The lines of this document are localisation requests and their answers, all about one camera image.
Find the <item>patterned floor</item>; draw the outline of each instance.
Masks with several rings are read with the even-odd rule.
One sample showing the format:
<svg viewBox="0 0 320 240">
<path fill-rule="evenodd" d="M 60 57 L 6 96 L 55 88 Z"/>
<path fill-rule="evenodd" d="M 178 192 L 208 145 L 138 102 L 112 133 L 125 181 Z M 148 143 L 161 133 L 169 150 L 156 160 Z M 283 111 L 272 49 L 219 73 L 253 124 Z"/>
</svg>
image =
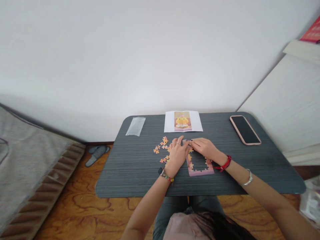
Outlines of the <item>patterned floor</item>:
<svg viewBox="0 0 320 240">
<path fill-rule="evenodd" d="M 103 155 L 90 168 L 87 150 L 35 239 L 120 239 L 141 198 L 106 198 L 95 195 L 95 184 L 107 160 Z M 298 209 L 298 195 L 285 195 Z M 247 195 L 219 196 L 224 212 L 257 239 L 284 239 L 272 217 Z M 152 228 L 146 239 L 152 239 Z"/>
</svg>

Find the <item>yellow cartoon character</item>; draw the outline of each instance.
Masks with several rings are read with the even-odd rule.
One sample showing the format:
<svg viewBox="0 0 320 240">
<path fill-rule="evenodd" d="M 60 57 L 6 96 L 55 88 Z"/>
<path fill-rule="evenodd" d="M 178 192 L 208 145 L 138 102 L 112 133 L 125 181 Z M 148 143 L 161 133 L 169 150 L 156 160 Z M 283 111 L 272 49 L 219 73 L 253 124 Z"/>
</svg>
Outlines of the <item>yellow cartoon character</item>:
<svg viewBox="0 0 320 240">
<path fill-rule="evenodd" d="M 181 114 L 176 120 L 176 123 L 177 123 L 176 127 L 177 128 L 187 128 L 188 122 L 189 122 L 188 119 Z"/>
</svg>

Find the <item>gray pants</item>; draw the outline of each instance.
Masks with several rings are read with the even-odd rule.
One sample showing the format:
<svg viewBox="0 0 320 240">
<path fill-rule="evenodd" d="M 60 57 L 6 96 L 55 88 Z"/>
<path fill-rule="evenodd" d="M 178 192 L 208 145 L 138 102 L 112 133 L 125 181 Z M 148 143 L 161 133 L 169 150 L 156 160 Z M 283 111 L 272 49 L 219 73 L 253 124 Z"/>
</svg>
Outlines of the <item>gray pants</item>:
<svg viewBox="0 0 320 240">
<path fill-rule="evenodd" d="M 190 204 L 188 204 L 187 197 L 165 197 L 154 224 L 153 240 L 163 239 L 169 220 L 174 213 L 189 214 L 197 208 L 205 208 L 211 212 L 224 214 L 216 196 L 190 196 Z"/>
</svg>

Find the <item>smartphone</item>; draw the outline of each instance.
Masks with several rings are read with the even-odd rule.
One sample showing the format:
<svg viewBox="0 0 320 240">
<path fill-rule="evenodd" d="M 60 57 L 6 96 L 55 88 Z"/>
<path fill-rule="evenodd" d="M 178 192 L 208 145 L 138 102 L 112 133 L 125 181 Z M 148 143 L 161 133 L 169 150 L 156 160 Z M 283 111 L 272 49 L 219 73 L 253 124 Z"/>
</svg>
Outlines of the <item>smartphone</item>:
<svg viewBox="0 0 320 240">
<path fill-rule="evenodd" d="M 261 140 L 244 116 L 231 116 L 230 121 L 245 145 L 260 145 Z"/>
</svg>

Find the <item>clear plastic sleeve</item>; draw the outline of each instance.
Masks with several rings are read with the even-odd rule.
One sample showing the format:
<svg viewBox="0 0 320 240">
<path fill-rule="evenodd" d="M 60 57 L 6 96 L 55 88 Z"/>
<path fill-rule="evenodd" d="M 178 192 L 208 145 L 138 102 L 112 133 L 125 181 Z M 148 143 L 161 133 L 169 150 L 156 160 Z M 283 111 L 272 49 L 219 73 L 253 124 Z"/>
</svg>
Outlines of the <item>clear plastic sleeve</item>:
<svg viewBox="0 0 320 240">
<path fill-rule="evenodd" d="M 146 120 L 145 117 L 135 117 L 132 119 L 131 124 L 128 128 L 126 136 L 128 135 L 136 135 L 140 136 L 144 121 Z"/>
</svg>

